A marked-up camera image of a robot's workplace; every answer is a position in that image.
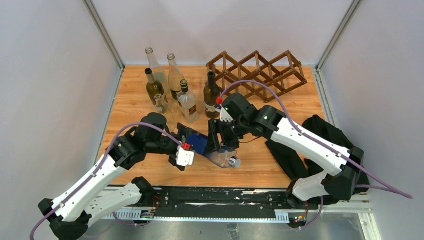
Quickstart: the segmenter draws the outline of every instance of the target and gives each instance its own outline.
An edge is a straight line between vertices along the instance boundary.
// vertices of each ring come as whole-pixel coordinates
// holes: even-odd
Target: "dark green bottle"
[[[146,73],[147,80],[148,80],[148,83],[146,86],[147,93],[153,105],[156,106],[155,96],[157,94],[162,95],[163,100],[167,102],[167,96],[165,95],[164,87],[159,81],[155,80],[155,78],[153,77],[152,70],[150,68],[146,68],[144,72]]]
[[[217,98],[220,96],[220,93],[220,88],[215,80],[215,72],[208,72],[207,83],[203,89],[203,96],[206,116],[210,119],[215,119],[220,115],[220,113],[215,110]]]

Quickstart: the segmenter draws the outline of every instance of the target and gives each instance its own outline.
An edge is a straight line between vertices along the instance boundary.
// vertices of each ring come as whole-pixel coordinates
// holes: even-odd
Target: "wooden surface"
[[[139,122],[148,113],[155,112],[146,92],[145,68],[145,66],[127,66],[125,68],[102,145],[103,149],[109,146],[114,135],[123,126]],[[196,94],[199,119],[193,124],[186,123],[179,113],[178,103],[169,96],[175,121],[208,135],[207,122],[209,118],[205,115],[203,102],[203,88],[207,80],[206,67],[181,66],[180,69],[188,81],[189,88]],[[165,67],[165,71],[166,76],[168,76],[167,67]],[[312,70],[309,67],[304,67],[303,71],[308,83],[280,97],[292,118],[299,124],[302,124],[314,114],[324,118]],[[295,84],[295,78],[289,79],[289,82],[289,84],[286,83],[286,88]],[[239,91],[243,94],[243,87],[240,87]],[[257,109],[265,105],[281,109],[276,100],[267,104],[256,96],[248,100]],[[247,142],[253,138],[249,134],[240,141]],[[186,167],[185,171],[179,171],[168,162],[168,156],[148,154],[144,161],[136,164],[130,171],[117,178],[113,184],[126,185],[136,177],[145,177],[154,186],[286,188],[290,179],[271,155],[265,141],[265,139],[259,138],[251,143],[240,144],[240,148],[237,149],[237,156],[242,162],[239,169],[220,168],[206,158],[197,155],[194,165]]]

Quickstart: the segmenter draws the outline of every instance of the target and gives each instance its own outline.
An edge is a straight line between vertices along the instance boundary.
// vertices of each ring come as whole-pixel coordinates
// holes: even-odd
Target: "glass bottle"
[[[169,103],[164,100],[162,94],[156,94],[154,99],[156,100],[156,110],[166,118],[166,125],[168,126],[169,131],[172,132],[177,126]]]
[[[163,96],[163,100],[166,102],[167,96],[165,95],[164,87],[159,81],[155,80],[155,78],[153,77],[152,70],[148,67],[144,70],[144,72],[146,73],[148,80],[148,83],[146,85],[147,93],[153,105],[156,106],[156,94],[161,94]]]
[[[169,95],[170,88],[168,86],[168,80],[165,76],[164,68],[159,64],[158,60],[156,60],[156,57],[153,54],[153,49],[151,47],[146,48],[146,54],[148,59],[148,67],[153,72],[154,79],[162,84],[162,87],[165,90],[165,94]]]
[[[172,94],[173,99],[178,100],[177,94],[181,91],[180,82],[185,79],[183,72],[178,68],[177,63],[175,62],[175,55],[173,53],[168,54],[169,61],[169,88]]]
[[[185,79],[180,82],[181,91],[177,94],[178,103],[181,106],[182,116],[185,118],[187,123],[194,123],[198,118],[199,114],[196,109],[196,95],[194,92],[189,90],[189,85]]]
[[[207,83],[203,89],[204,107],[206,116],[210,119],[217,118],[220,113],[215,110],[217,98],[220,96],[220,88],[215,80],[215,72],[210,71],[207,73]]]

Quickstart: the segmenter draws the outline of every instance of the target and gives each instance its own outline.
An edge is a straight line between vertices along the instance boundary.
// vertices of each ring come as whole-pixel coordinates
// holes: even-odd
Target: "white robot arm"
[[[320,174],[300,178],[290,184],[286,194],[287,198],[292,199],[293,205],[326,195],[339,200],[350,200],[360,171],[341,156],[361,164],[364,152],[357,147],[347,149],[338,146],[294,124],[298,129],[292,126],[283,112],[272,106],[257,110],[244,96],[235,93],[221,103],[220,120],[209,121],[205,152],[213,153],[221,147],[237,149],[239,139],[249,133],[255,137],[263,137],[303,154],[324,170]],[[217,134],[221,135],[221,142],[218,142]],[[331,146],[335,151],[325,148],[322,144]]]
[[[166,127],[166,119],[158,113],[150,113],[141,122],[160,129]],[[179,145],[156,130],[145,126],[130,129],[116,139],[102,165],[97,163],[62,195],[55,199],[44,199],[38,204],[44,216],[57,208],[47,218],[56,237],[60,240],[77,240],[89,227],[110,213],[129,205],[150,204],[154,190],[144,177],[136,177],[121,189],[96,198],[113,180],[143,161],[148,153],[169,155],[169,161],[182,171],[193,164],[195,157],[191,146]],[[78,191],[66,201],[75,190]]]

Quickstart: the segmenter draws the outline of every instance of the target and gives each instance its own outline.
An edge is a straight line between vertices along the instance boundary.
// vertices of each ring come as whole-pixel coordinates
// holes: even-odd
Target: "black cloth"
[[[321,138],[351,149],[354,147],[353,143],[349,141],[349,139],[343,134],[343,132],[336,128],[335,126],[329,124],[322,118],[320,118],[318,115],[314,115],[311,118],[308,118],[303,124],[302,127],[305,129],[311,131],[312,133],[316,134],[317,136],[320,136]],[[310,159],[305,159],[305,164],[307,166],[307,169],[305,165],[303,164],[301,158],[299,157],[298,153],[283,145],[280,143],[276,143],[274,141],[267,141],[266,146],[271,151],[271,154],[274,156],[277,163],[280,165],[282,170],[287,174],[287,176],[291,180],[299,179],[299,178],[307,178],[316,174],[319,174],[323,171],[323,169],[316,164],[315,162],[311,161]],[[368,180],[368,176],[361,172],[359,175],[358,185],[368,185],[370,184]],[[353,192],[353,194],[359,194],[368,191],[367,188],[356,188]],[[327,195],[324,196],[324,204],[325,205],[331,205],[336,204],[339,202],[338,199]],[[313,204],[320,204],[321,200],[320,197],[311,198],[309,200],[310,203]]]

